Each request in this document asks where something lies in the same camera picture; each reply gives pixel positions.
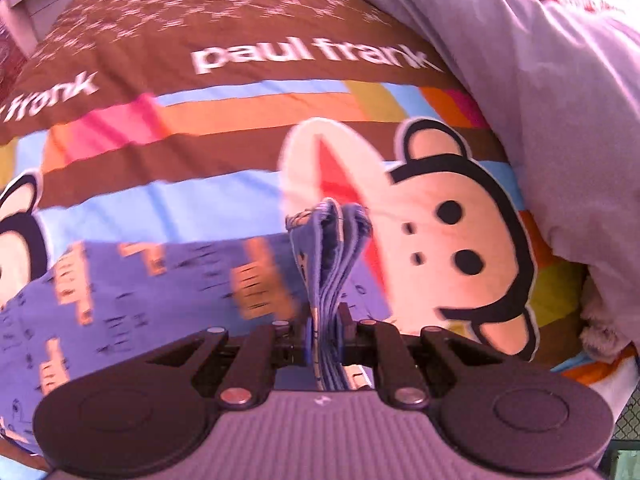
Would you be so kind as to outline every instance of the bed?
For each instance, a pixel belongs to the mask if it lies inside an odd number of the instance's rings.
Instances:
[[[586,269],[544,242],[476,102],[364,0],[75,0],[0,118],[0,426],[25,457],[59,384],[292,316],[286,218],[326,196],[373,225],[342,291],[355,317],[446,326],[588,384],[616,416],[638,382],[631,346],[612,364],[581,351]],[[260,308],[235,278],[256,262]]]

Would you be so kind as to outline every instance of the ribbed gray panel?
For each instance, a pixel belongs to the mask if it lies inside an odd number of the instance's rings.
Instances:
[[[376,392],[272,392],[220,418],[203,445],[148,480],[505,480],[456,455],[426,416]],[[596,480],[592,470],[562,477]],[[49,480],[79,480],[56,472]]]

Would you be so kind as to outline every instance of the monkey ear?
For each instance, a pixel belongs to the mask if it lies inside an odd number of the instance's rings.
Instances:
[[[38,201],[38,179],[25,173],[10,183],[0,196],[0,221],[16,213],[30,213]]]
[[[469,149],[465,140],[443,122],[436,119],[413,118],[398,127],[398,160],[409,162],[445,153],[468,158]]]

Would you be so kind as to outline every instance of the orange stripe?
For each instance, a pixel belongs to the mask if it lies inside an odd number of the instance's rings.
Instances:
[[[536,263],[538,264],[538,269],[542,270],[545,267],[561,262],[562,258],[554,256],[551,251],[551,247],[549,247],[542,238],[540,229],[538,229],[531,213],[529,211],[520,211],[520,218],[527,230],[527,235],[529,235],[529,240],[531,241],[531,247],[533,248],[533,254],[536,259]]]
[[[440,118],[449,126],[460,128],[472,128],[473,124],[460,111],[453,97],[444,93],[439,88],[420,88],[420,92],[427,102],[436,110]]]
[[[56,124],[49,130],[42,157],[42,173],[61,170],[70,163],[68,146],[71,142],[71,128],[68,124]]]
[[[345,93],[180,103],[162,108],[159,113],[172,133],[196,136],[287,126],[316,116],[343,122],[368,120],[355,97]]]
[[[591,363],[588,365],[578,366],[577,368],[571,368],[570,370],[562,372],[562,375],[589,386],[590,384],[595,384],[606,379],[618,369],[623,361],[633,358],[636,355],[638,355],[636,353],[636,349],[632,345],[629,345],[623,350],[620,357],[610,365],[606,363]]]

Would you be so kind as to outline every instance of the black eye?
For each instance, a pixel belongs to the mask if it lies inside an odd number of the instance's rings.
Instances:
[[[456,267],[468,276],[480,274],[484,269],[484,261],[478,253],[471,249],[458,251],[453,255],[453,261]]]
[[[462,206],[455,200],[447,200],[438,206],[436,216],[445,224],[455,225],[462,218]]]
[[[421,265],[424,263],[424,254],[414,253],[411,255],[411,263],[414,265]]]
[[[402,231],[404,231],[406,235],[415,234],[415,224],[413,222],[405,222],[402,224]]]

